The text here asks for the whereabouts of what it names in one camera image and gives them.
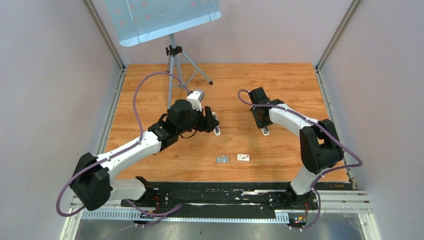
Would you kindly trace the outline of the grey staple strips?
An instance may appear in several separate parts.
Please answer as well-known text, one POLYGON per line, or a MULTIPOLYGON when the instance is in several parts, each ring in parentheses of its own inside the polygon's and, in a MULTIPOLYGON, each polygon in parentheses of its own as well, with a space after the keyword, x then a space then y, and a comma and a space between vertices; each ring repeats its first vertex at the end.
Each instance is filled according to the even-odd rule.
POLYGON ((218 156, 216 158, 216 163, 217 164, 226 164, 230 162, 230 158, 229 156, 218 156))

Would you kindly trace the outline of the white stapler body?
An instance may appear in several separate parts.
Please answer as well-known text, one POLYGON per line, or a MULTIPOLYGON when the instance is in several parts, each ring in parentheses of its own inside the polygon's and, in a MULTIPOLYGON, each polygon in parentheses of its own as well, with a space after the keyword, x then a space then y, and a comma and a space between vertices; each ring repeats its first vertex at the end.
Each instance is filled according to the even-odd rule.
POLYGON ((266 126, 262 127, 260 130, 261 130, 261 132, 264 136, 268 136, 270 134, 270 132, 269 132, 269 130, 266 126))

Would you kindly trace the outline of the white staple box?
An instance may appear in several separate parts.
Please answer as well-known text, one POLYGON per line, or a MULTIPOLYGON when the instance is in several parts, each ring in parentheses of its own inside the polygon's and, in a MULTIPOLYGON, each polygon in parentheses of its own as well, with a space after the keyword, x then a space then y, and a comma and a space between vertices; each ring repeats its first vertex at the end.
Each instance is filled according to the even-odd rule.
POLYGON ((249 162, 250 161, 250 155, 249 154, 237 154, 236 160, 238 162, 249 162))

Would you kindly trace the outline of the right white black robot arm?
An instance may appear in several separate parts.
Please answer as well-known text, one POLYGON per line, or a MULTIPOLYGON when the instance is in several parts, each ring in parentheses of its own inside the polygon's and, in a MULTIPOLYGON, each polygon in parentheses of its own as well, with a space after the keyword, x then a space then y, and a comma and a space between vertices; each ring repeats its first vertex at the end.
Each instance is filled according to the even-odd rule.
POLYGON ((298 209, 306 201, 319 174, 331 169, 344 158, 334 123, 329 119, 307 117, 279 99, 270 100, 262 87, 248 92, 257 127, 267 131, 268 126, 278 124, 295 134, 300 142, 300 158, 303 166, 290 182, 286 191, 286 204, 298 209))

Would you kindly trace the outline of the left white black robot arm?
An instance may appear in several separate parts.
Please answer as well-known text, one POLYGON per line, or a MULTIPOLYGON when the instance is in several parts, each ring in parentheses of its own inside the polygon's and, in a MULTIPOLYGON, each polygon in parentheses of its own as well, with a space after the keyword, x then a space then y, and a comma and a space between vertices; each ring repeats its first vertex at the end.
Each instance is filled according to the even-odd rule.
POLYGON ((149 206, 153 193, 141 180, 116 179, 117 175, 138 161, 175 144, 184 133, 211 133, 219 124, 209 106, 197 110, 188 100, 179 99, 141 136, 97 156, 89 152, 83 154, 69 186, 89 211, 114 200, 135 200, 142 207, 149 206))

